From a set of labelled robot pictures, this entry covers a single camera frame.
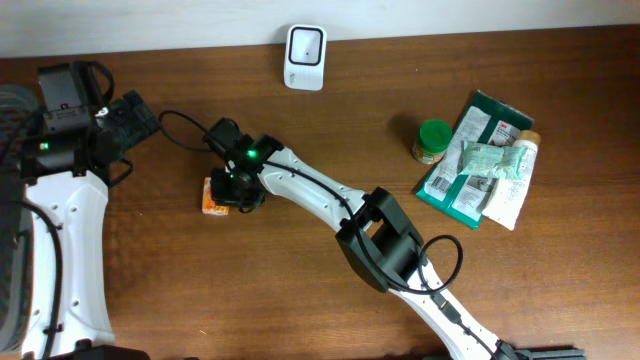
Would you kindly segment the orange tissue pack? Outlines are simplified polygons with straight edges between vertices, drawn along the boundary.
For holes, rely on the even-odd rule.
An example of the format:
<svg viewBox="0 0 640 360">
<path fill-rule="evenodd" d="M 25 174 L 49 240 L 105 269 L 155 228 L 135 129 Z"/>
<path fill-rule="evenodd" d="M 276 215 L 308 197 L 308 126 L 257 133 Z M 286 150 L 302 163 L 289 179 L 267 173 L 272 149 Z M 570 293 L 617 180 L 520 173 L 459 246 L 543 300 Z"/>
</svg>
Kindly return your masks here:
<svg viewBox="0 0 640 360">
<path fill-rule="evenodd" d="M 227 216 L 229 214 L 229 207 L 218 205 L 212 197 L 213 193 L 211 190 L 211 178 L 205 177 L 203 181 L 203 191 L 202 191 L 202 213 L 205 215 L 212 216 Z"/>
</svg>

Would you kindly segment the green lid jar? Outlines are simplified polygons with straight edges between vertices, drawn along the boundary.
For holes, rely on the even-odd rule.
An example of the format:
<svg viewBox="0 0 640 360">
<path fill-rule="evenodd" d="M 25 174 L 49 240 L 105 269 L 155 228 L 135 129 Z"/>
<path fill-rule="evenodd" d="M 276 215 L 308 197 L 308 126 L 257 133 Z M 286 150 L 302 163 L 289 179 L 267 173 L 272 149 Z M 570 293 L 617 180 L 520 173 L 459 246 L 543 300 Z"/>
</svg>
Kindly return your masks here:
<svg viewBox="0 0 640 360">
<path fill-rule="evenodd" d="M 422 164 L 435 164 L 444 157 L 452 138 L 452 129 L 446 122 L 439 119 L 426 121 L 420 126 L 414 142 L 413 156 Z"/>
</svg>

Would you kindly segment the dark green 3M package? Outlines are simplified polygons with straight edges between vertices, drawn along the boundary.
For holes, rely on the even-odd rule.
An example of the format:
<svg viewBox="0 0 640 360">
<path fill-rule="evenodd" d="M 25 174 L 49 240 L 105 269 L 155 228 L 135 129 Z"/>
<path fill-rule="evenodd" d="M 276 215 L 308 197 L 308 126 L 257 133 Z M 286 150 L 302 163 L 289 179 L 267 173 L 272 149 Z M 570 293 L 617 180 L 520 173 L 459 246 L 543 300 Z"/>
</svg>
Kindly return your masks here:
<svg viewBox="0 0 640 360">
<path fill-rule="evenodd" d="M 463 111 L 449 146 L 427 174 L 416 196 L 472 229 L 499 180 L 518 180 L 524 151 L 515 142 L 534 119 L 476 91 Z"/>
</svg>

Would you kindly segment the mint green wipes packet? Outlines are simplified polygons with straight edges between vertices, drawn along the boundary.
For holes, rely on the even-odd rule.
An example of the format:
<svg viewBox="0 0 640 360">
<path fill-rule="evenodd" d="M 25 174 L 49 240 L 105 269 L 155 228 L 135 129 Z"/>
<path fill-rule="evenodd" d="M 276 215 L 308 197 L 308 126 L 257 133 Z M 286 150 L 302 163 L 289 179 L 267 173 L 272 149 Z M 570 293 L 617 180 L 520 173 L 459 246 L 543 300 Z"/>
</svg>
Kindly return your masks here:
<svg viewBox="0 0 640 360">
<path fill-rule="evenodd" d="M 490 179 L 523 180 L 521 168 L 526 154 L 524 147 L 494 146 L 465 141 L 460 175 Z"/>
</svg>

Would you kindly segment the white tube with tan cap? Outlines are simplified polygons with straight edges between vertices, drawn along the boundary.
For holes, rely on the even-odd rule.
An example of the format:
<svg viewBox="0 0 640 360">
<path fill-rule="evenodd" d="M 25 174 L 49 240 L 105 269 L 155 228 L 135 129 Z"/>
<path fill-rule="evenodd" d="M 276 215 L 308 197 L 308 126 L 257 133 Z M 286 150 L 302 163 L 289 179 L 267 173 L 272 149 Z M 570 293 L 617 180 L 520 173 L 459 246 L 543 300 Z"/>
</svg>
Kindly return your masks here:
<svg viewBox="0 0 640 360">
<path fill-rule="evenodd" d="M 515 229 L 524 205 L 540 142 L 540 135 L 534 131 L 523 130 L 519 133 L 513 143 L 514 147 L 524 150 L 517 167 L 519 179 L 498 179 L 482 211 L 484 217 L 488 217 L 510 231 Z"/>
</svg>

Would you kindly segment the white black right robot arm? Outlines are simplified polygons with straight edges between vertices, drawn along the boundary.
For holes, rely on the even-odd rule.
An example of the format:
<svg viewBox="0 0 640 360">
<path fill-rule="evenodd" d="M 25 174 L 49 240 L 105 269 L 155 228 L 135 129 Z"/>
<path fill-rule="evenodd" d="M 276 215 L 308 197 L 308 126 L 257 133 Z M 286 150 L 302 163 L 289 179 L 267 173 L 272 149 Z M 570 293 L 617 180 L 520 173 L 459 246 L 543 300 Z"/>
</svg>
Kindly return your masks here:
<svg viewBox="0 0 640 360">
<path fill-rule="evenodd" d="M 425 241 L 386 190 L 371 193 L 340 184 L 309 167 L 276 139 L 233 133 L 207 135 L 231 183 L 286 198 L 336 233 L 354 272 L 379 292 L 407 303 L 435 332 L 453 359 L 583 359 L 580 349 L 516 349 L 479 324 L 441 280 Z"/>
</svg>

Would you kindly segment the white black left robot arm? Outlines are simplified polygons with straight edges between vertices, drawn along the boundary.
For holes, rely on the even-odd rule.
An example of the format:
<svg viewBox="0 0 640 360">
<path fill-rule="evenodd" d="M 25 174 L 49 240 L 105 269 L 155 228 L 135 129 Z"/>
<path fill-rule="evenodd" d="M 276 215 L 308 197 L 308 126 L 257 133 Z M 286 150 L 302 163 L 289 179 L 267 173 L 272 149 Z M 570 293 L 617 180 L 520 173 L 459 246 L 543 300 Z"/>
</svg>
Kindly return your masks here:
<svg viewBox="0 0 640 360">
<path fill-rule="evenodd" d="M 134 165 L 127 152 L 160 124 L 135 90 L 104 105 L 45 113 L 66 116 L 27 137 L 19 153 L 32 216 L 32 288 L 25 359 L 104 354 L 115 348 L 106 305 L 103 223 L 109 192 Z"/>
</svg>

